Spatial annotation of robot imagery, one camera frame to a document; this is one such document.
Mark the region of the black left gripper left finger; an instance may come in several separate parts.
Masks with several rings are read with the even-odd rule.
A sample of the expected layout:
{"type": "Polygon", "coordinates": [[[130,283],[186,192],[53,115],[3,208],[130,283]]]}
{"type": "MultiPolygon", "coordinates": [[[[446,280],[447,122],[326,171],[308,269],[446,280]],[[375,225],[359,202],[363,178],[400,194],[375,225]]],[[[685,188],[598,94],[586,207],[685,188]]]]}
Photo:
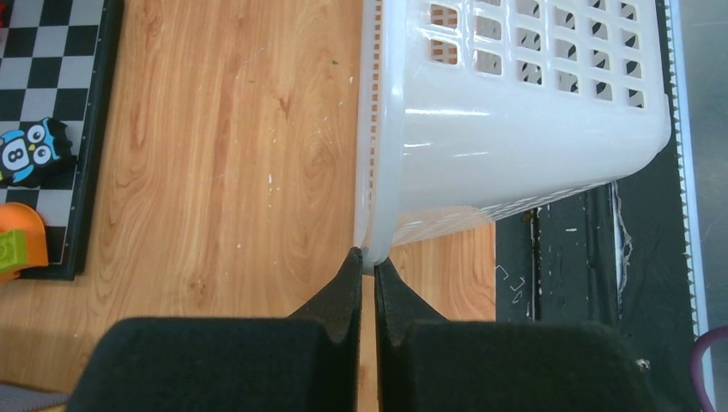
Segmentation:
{"type": "Polygon", "coordinates": [[[353,411],[361,251],[285,318],[126,318],[98,342],[70,411],[353,411]]]}

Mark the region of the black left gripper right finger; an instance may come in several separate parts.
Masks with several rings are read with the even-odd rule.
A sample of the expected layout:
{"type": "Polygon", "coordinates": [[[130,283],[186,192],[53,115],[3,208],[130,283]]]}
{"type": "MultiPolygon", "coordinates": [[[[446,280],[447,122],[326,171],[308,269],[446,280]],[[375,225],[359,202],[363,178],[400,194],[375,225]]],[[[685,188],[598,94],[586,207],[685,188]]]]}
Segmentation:
{"type": "Polygon", "coordinates": [[[375,268],[383,411],[654,411],[646,378],[601,324],[454,321],[385,261],[375,268]]]}

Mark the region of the large white plastic basket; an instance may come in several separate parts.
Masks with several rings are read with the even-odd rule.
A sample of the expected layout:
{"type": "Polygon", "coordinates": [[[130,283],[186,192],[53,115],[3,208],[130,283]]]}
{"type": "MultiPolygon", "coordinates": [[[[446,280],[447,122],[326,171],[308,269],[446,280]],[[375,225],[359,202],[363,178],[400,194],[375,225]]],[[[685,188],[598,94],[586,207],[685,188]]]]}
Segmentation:
{"type": "Polygon", "coordinates": [[[638,172],[671,134],[653,1],[362,4],[354,243],[391,248],[638,172]]]}

